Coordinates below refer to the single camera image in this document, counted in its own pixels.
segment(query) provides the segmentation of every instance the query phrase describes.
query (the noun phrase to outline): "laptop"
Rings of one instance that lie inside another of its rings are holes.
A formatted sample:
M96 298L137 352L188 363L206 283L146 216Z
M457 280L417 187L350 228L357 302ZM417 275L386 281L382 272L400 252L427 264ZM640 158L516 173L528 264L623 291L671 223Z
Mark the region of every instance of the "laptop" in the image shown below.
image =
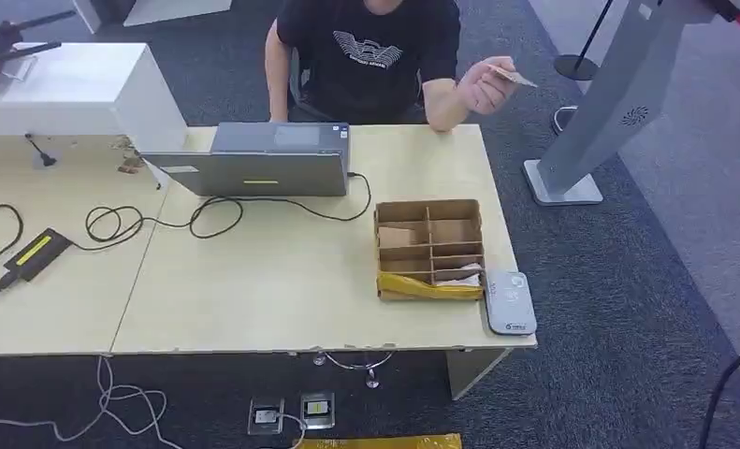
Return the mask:
M221 123L210 152L145 152L199 196L345 196L347 123Z

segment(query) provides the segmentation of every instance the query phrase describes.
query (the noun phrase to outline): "yellow mat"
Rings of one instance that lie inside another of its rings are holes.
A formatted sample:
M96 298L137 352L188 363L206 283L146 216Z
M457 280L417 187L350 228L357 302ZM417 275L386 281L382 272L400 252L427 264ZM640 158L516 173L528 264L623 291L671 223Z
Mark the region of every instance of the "yellow mat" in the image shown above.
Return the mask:
M364 440L304 440L301 449L461 449L460 435L368 438Z

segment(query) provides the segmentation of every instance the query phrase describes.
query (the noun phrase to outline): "black cable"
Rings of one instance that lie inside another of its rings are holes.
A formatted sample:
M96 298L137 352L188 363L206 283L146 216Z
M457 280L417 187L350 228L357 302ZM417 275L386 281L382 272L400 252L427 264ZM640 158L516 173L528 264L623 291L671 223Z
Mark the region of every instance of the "black cable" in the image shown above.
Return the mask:
M20 241L24 226L22 223L22 217L20 216L20 213L17 212L16 209L14 209L14 206L11 206L9 204L0 204L0 209L11 210L14 216L17 217L17 235L14 237L14 239L11 242L9 242L6 246L4 246L2 250L0 250L0 256L1 256L3 255L3 253L5 253L9 249L11 249L14 245L16 245L18 241ZM17 281L17 274L15 272L10 271L6 273L6 275L4 275L0 279L0 292L7 289L15 281Z
M34 135L30 133L25 134L25 139L28 140L31 145L34 147L34 150L36 150L39 153L39 157L42 159L42 164L44 164L45 167L54 166L56 162L58 162L57 159L50 156L46 152L43 152L39 149L39 146L36 145L36 142L34 142Z
M191 214L191 219L188 220L186 223L183 224L173 224L173 223L167 223L162 220L153 218L153 217L145 217L140 210L133 206L121 206L119 208L109 208L106 206L99 206L89 211L89 213L86 215L86 233L88 234L89 238L96 241L97 243L106 243L103 246L98 247L84 247L80 246L77 243L73 243L76 247L83 251L102 251L106 250L108 248L113 248L114 246L121 245L122 243L125 243L126 241L129 241L133 237L135 237L138 232L140 232L141 228L143 228L144 224L146 223L156 223L161 226L165 227L171 227L176 229L182 229L187 227L188 231L191 233L192 236L194 236L197 239L213 239L218 236L221 236L225 234L226 232L231 231L235 226L237 226L240 221L242 221L243 213L245 209L243 208L243 203L254 203L254 202L270 202L270 203L287 203L292 204L294 206L298 206L299 208L307 211L308 213L315 215L320 218L324 218L326 220L333 220L337 222L352 222L359 217L363 216L365 213L367 213L367 210L370 209L370 205L372 204L372 190L370 189L370 182L367 180L367 177L362 175L361 173L354 173L350 172L348 173L349 178L361 178L364 180L365 185L367 186L367 204L364 206L364 209L359 212L358 214L342 218L342 217L333 217L330 215L325 215L324 213L318 212L317 210L310 209L309 207L298 203L297 201L293 201L292 199L286 199L286 198L265 198L265 197L251 197L251 198L242 198L242 197L235 197L235 196L214 196L212 198L209 198L207 201L201 204L198 208L196 208L193 213ZM238 217L235 219L232 224L225 227L224 229L221 229L220 231L213 232L211 234L198 234L195 230L196 221L201 217L201 213L211 207L222 203L230 203L235 205L238 208ZM129 210L133 212L137 219L129 226L123 228L123 217L121 212ZM114 228L113 232L106 236L98 236L94 233L94 227L96 226L97 222L100 220L109 217L109 216L115 216L116 217L116 227Z
M705 419L703 420L703 430L700 433L700 442L697 445L699 449L705 449L705 445L708 443L708 432L711 430L711 422L714 421L714 411L717 409L719 397L722 396L722 390L725 389L728 379L736 372L739 366L740 355L725 369L722 377L719 378L719 382L714 387L714 391L711 393L711 399L708 401L708 409L705 411Z

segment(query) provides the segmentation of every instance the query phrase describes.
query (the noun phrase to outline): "cardboard organizer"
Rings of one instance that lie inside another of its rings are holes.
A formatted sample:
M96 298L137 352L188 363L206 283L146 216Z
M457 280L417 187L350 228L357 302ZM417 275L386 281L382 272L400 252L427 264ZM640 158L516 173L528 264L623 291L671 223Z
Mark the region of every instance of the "cardboard organizer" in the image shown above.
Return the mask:
M476 200L379 203L375 210L375 238L380 298L428 298L384 289L380 282L383 273L429 285L466 279L479 273L484 282L481 228L480 205ZM463 269L470 264L480 268ZM440 298L468 299L465 296Z

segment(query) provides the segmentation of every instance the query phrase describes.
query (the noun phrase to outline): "t-shirt graphic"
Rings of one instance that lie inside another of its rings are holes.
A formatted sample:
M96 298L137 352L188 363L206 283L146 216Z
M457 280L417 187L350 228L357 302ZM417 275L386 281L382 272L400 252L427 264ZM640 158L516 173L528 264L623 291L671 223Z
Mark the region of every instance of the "t-shirt graphic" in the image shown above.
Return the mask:
M363 65L388 69L402 57L402 50L393 45L383 47L368 39L358 42L355 36L343 31L335 31L334 38L350 59Z

